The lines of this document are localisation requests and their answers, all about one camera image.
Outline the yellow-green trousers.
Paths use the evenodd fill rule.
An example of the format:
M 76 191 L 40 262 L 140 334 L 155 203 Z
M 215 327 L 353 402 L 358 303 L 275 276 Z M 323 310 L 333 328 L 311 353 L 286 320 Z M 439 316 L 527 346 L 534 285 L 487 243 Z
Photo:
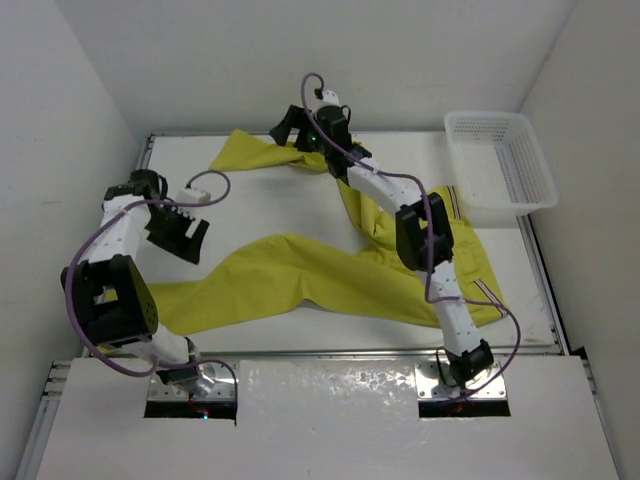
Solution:
M 318 153 L 300 153 L 288 142 L 269 144 L 234 130 L 210 169 L 232 172 L 289 165 L 327 173 Z M 383 318 L 438 328 L 424 286 L 396 253 L 392 217 L 373 200 L 337 181 L 349 220 L 368 244 L 349 254 L 296 233 L 258 239 L 227 256 L 204 279 L 152 284 L 160 321 L 187 335 L 283 314 L 310 301 L 342 314 Z M 461 214 L 451 186 L 432 190 L 446 208 L 454 235 L 455 271 L 468 300 L 504 302 L 486 251 L 470 221 Z M 477 326 L 504 318 L 492 305 L 469 305 Z

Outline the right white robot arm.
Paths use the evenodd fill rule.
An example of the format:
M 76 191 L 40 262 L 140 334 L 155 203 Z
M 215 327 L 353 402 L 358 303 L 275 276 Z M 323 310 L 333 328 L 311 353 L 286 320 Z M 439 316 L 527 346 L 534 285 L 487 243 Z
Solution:
M 472 320 L 470 302 L 463 298 L 457 281 L 454 236 L 444 200 L 426 193 L 412 175 L 381 170 L 371 152 L 352 140 L 340 105 L 323 106 L 316 112 L 291 105 L 269 135 L 283 146 L 293 130 L 296 150 L 320 154 L 335 179 L 367 195 L 394 217 L 396 253 L 423 281 L 425 301 L 434 307 L 443 333 L 449 375 L 456 386 L 465 388 L 492 366 L 493 354 Z

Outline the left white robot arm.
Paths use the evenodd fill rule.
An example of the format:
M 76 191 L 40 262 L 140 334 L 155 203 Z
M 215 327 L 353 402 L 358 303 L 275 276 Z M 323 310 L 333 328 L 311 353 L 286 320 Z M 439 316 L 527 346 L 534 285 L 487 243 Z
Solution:
M 151 363 L 163 381 L 197 377 L 192 342 L 170 332 L 150 288 L 136 265 L 143 241 L 198 264 L 209 227 L 195 206 L 211 195 L 186 185 L 174 198 L 166 179 L 153 170 L 135 170 L 103 197 L 101 233 L 90 242 L 75 268 L 65 268 L 61 283 L 71 299 L 77 331 L 97 351 L 121 350 Z M 167 367 L 178 367 L 171 375 Z

